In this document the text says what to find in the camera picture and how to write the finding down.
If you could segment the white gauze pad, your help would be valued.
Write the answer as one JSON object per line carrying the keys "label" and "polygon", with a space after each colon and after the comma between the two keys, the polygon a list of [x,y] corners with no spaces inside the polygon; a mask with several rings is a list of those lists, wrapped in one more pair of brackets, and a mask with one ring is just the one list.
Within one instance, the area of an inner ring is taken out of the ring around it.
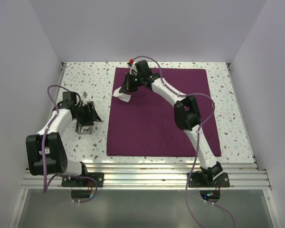
{"label": "white gauze pad", "polygon": [[119,100],[121,100],[123,102],[127,102],[127,103],[130,102],[131,95],[120,92],[121,89],[122,89],[122,87],[115,89],[113,92],[113,97],[118,98]]}
{"label": "white gauze pad", "polygon": [[92,125],[91,126],[83,126],[81,128],[81,131],[82,131],[82,133],[85,133],[85,134],[92,134],[93,126]]}

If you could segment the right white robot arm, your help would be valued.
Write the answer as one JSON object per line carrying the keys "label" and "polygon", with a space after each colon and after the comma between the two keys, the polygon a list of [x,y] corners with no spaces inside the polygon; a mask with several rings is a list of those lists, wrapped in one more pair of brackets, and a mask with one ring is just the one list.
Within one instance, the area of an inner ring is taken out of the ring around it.
{"label": "right white robot arm", "polygon": [[125,76],[123,85],[115,89],[113,96],[123,102],[129,102],[130,94],[144,86],[171,104],[174,111],[174,122],[180,130],[185,132],[195,149],[194,160],[200,162],[201,171],[199,175],[193,176],[190,173],[188,179],[198,179],[206,186],[214,186],[223,174],[223,168],[215,158],[203,133],[202,127],[206,121],[201,120],[196,99],[199,94],[187,95],[180,92],[164,79],[162,72],[152,72],[145,60],[130,59],[127,65],[130,70]]}

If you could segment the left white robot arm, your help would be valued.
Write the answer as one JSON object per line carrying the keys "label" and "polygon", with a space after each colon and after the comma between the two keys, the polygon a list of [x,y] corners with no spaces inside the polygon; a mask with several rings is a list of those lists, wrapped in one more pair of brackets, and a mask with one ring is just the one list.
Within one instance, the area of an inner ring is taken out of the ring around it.
{"label": "left white robot arm", "polygon": [[74,120],[77,133],[89,131],[95,122],[102,120],[94,102],[77,97],[76,92],[64,92],[46,125],[37,134],[26,138],[28,169],[33,176],[63,174],[73,176],[73,182],[80,187],[88,183],[85,165],[67,157],[61,136]]}

